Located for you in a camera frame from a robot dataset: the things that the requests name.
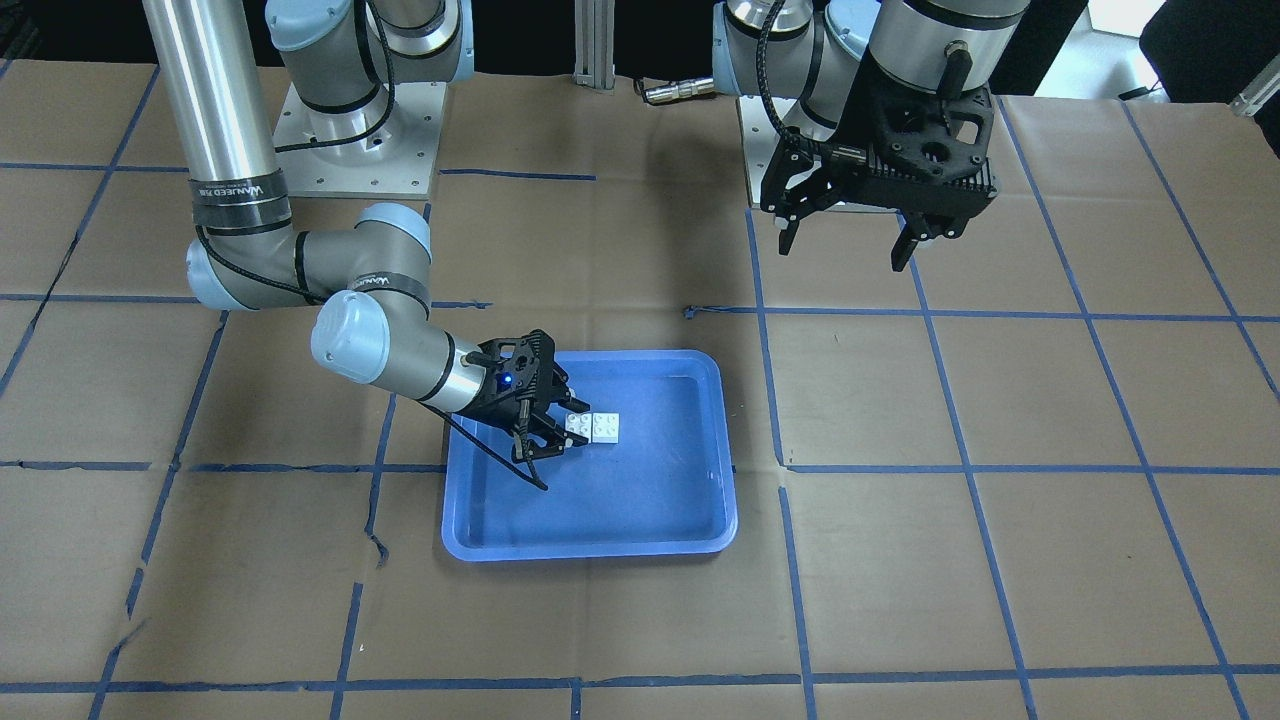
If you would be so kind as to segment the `white block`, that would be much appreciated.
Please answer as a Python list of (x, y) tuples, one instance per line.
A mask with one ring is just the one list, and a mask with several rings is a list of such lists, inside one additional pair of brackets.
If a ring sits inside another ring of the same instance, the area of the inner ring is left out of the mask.
[(617, 445), (620, 442), (620, 414), (593, 413), (590, 441), (593, 445)]
[(593, 442), (594, 414), (570, 413), (564, 416), (564, 429), (573, 437), (575, 445), (590, 445)]

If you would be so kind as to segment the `blue plastic tray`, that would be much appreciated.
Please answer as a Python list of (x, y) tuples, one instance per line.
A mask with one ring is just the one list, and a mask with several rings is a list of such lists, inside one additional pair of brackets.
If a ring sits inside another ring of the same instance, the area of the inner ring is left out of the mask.
[(512, 441), (462, 419), (449, 437), (442, 539), (463, 561), (716, 553), (739, 529), (721, 370), (690, 348), (559, 351), (616, 443), (538, 461), (545, 489), (503, 461)]

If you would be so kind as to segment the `aluminium frame post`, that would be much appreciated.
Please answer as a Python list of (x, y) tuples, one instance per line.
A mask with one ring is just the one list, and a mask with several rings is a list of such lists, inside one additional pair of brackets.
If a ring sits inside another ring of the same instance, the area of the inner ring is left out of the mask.
[(572, 78), (577, 86), (600, 94), (613, 94), (616, 1), (573, 1), (575, 60)]

